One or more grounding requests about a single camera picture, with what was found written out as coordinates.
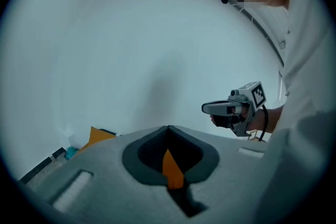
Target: hand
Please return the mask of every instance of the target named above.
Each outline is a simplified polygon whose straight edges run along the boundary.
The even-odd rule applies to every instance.
[[[243,106],[241,115],[244,119],[247,118],[247,113],[248,113],[248,106]],[[214,117],[212,115],[210,115],[210,118],[211,118],[211,121],[213,122],[213,124],[215,124]],[[248,131],[262,130],[263,127],[264,127],[264,122],[265,122],[264,111],[262,109],[259,109],[256,112],[256,115],[253,118],[253,120],[248,125],[247,130]]]

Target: orange object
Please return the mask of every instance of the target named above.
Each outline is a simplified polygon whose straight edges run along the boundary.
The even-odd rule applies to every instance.
[[[169,150],[163,156],[162,173],[168,178],[168,189],[183,187],[184,175]]]
[[[107,132],[104,132],[102,130],[96,129],[94,127],[91,127],[89,142],[84,147],[82,147],[77,153],[82,152],[87,147],[89,147],[93,144],[96,144],[100,141],[103,141],[103,140],[106,140],[106,139],[113,139],[113,138],[116,138],[116,136],[112,135],[112,134],[109,134]]]

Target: blue object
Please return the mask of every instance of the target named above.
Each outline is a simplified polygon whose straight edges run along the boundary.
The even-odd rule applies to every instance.
[[[79,151],[79,149],[71,146],[67,148],[67,154],[65,154],[65,159],[70,160],[76,153]]]

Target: white shirt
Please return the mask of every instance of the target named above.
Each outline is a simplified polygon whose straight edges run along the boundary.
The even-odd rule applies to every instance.
[[[289,95],[274,133],[336,108],[336,32],[327,6],[290,0],[288,19],[283,78]]]

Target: black cable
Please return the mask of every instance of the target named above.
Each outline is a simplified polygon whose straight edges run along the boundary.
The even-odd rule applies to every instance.
[[[264,123],[264,129],[262,130],[262,133],[261,133],[261,136],[259,138],[259,141],[262,141],[262,139],[264,137],[264,134],[265,134],[265,131],[266,131],[266,128],[267,128],[267,124],[268,124],[268,112],[267,112],[267,109],[266,109],[265,105],[262,105],[262,107],[263,107],[264,115],[265,115],[265,123]]]

